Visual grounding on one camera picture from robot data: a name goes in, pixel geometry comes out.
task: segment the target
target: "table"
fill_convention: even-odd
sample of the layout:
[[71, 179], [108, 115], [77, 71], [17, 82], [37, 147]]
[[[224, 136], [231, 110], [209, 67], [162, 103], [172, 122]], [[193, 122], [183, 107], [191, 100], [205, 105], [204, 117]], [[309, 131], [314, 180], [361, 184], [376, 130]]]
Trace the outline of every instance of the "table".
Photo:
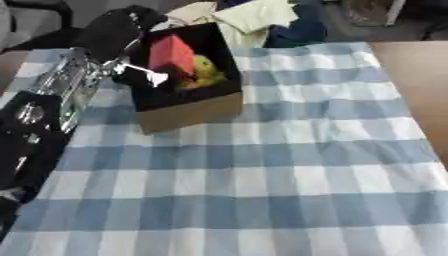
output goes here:
[[[381, 42], [371, 46], [442, 163], [448, 166], [448, 72], [442, 68], [448, 60], [448, 42]], [[10, 52], [0, 57], [0, 94], [27, 54]]]

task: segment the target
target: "brown box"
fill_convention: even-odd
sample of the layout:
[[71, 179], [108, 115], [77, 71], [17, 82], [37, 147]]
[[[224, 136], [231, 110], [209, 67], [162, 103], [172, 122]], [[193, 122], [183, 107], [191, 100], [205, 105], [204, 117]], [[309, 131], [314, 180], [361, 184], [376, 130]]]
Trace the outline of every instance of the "brown box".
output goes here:
[[[243, 106], [241, 74], [218, 26], [208, 23], [154, 32], [150, 34], [148, 44], [172, 34], [179, 36], [195, 54], [208, 57], [227, 79], [182, 92], [139, 86], [138, 83], [133, 85], [136, 118], [143, 133], [151, 134], [240, 114]], [[131, 62], [145, 66], [145, 59], [141, 56], [147, 56], [148, 50], [141, 50], [131, 58]]]

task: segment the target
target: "red cube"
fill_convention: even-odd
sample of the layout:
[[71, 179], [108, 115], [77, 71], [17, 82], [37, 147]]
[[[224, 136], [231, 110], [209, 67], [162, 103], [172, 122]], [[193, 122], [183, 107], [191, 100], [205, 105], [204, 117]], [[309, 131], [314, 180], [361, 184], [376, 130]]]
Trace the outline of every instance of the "red cube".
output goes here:
[[148, 68], [182, 79], [193, 74], [193, 50], [178, 36], [167, 36], [151, 46]]

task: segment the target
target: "cloth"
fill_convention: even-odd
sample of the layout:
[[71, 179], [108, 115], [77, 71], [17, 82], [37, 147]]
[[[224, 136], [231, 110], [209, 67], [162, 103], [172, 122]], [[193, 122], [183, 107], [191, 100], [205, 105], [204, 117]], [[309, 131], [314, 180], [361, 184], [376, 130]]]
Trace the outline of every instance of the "cloth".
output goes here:
[[286, 0], [257, 0], [212, 15], [230, 47], [261, 48], [270, 25], [285, 25], [298, 17]]
[[233, 53], [234, 119], [143, 136], [105, 82], [0, 255], [446, 256], [447, 174], [367, 44]]
[[230, 7], [247, 3], [251, 0], [218, 0], [216, 10], [221, 11]]
[[177, 8], [165, 14], [169, 18], [167, 22], [154, 26], [151, 31], [215, 22], [212, 17], [215, 9], [216, 3], [213, 2], [198, 2]]
[[325, 40], [327, 29], [315, 5], [296, 4], [292, 9], [300, 19], [292, 21], [288, 27], [270, 26], [265, 48], [291, 48]]
[[244, 34], [266, 29], [272, 24], [288, 26], [298, 17], [286, 0], [257, 0], [213, 14]]

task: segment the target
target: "yellow plush toy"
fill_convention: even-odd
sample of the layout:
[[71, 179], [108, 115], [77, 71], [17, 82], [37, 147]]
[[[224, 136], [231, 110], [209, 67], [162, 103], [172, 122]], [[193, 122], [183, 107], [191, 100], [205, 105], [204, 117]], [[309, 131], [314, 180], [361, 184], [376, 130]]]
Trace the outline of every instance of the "yellow plush toy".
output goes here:
[[225, 79], [224, 73], [220, 72], [213, 62], [203, 55], [194, 56], [193, 72], [195, 79], [189, 78], [182, 81], [182, 89], [209, 86]]

